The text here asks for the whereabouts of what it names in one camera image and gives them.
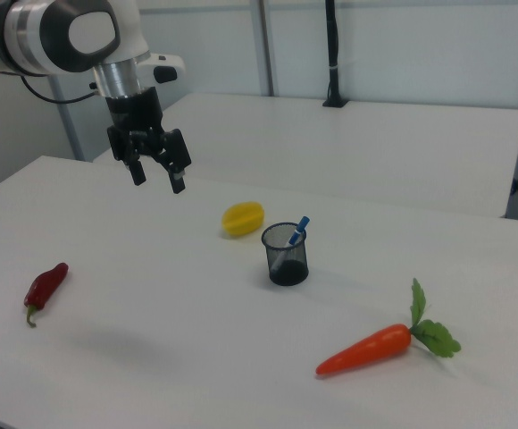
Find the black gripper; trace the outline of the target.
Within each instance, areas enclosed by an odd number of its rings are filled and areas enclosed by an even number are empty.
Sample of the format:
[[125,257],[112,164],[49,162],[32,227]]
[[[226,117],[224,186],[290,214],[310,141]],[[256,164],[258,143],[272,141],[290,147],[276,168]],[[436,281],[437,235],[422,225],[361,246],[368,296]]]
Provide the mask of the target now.
[[163,129],[156,89],[107,98],[106,103],[113,119],[107,133],[114,158],[129,167],[134,184],[146,181],[140,157],[149,156],[167,169],[173,193],[180,194],[186,188],[184,169],[191,165],[191,157],[181,131]]

